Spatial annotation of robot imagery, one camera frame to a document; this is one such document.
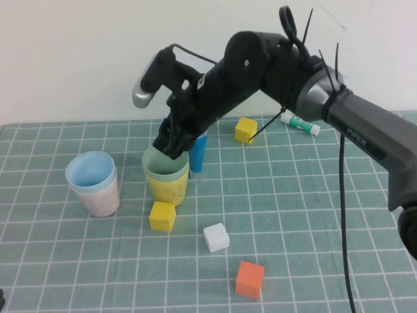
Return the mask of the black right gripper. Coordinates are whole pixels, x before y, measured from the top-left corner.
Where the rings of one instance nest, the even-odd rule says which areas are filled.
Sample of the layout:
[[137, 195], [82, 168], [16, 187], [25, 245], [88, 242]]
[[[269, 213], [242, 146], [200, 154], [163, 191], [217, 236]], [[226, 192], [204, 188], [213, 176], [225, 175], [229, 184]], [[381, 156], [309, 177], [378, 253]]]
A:
[[152, 146], [177, 159], [192, 148], [195, 137], [247, 98], [247, 60], [221, 60], [207, 73], [194, 77], [186, 89], [169, 97], [169, 117], [160, 125]]

